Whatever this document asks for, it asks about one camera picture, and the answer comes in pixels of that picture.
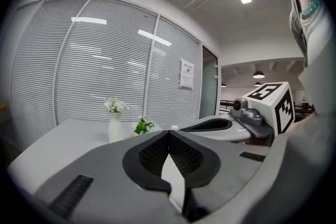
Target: horizontal blinds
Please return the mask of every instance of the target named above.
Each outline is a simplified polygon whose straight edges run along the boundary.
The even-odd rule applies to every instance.
[[[201,87],[201,47],[179,27],[160,18],[150,68],[146,117],[160,127],[182,126],[197,120]],[[193,89],[180,88],[181,58],[194,63]]]
[[[103,100],[109,97],[129,105],[122,121],[136,121],[152,41],[138,32],[153,34],[156,15],[124,2],[92,0],[80,17],[96,23],[76,22],[66,42],[56,87],[58,122],[107,121]]]
[[[33,15],[19,43],[11,82],[11,110],[26,148],[54,124],[53,78],[60,47],[87,0],[44,1]]]

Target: white table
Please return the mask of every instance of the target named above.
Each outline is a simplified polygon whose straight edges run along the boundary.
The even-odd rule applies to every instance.
[[[52,175],[86,152],[109,143],[108,122],[67,120],[23,151],[8,167],[14,182],[34,195]],[[129,137],[132,122],[122,122]],[[152,132],[162,130],[157,124]]]

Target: doorway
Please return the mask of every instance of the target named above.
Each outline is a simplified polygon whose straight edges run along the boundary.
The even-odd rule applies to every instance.
[[[218,89],[218,60],[210,51],[202,47],[202,95],[199,119],[216,114]]]

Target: potted plant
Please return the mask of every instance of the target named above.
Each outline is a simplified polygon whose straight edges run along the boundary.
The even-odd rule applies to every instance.
[[[150,129],[154,126],[154,122],[149,121],[146,117],[140,116],[139,122],[134,123],[134,136],[145,134],[150,131]]]
[[[109,98],[104,101],[104,108],[110,114],[109,141],[110,143],[123,140],[125,137],[121,126],[121,114],[130,108],[117,98]]]

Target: black rubber strip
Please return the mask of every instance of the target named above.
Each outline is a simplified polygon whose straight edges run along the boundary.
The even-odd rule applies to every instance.
[[[68,219],[84,196],[91,183],[92,177],[77,176],[55,200],[50,204],[49,209],[64,219]]]
[[[247,158],[247,159],[252,159],[254,161],[257,161],[257,162],[263,162],[266,158],[266,156],[263,156],[263,155],[259,155],[259,154],[254,154],[254,153],[251,153],[251,152],[243,152],[240,154],[241,157],[244,157],[244,158]]]

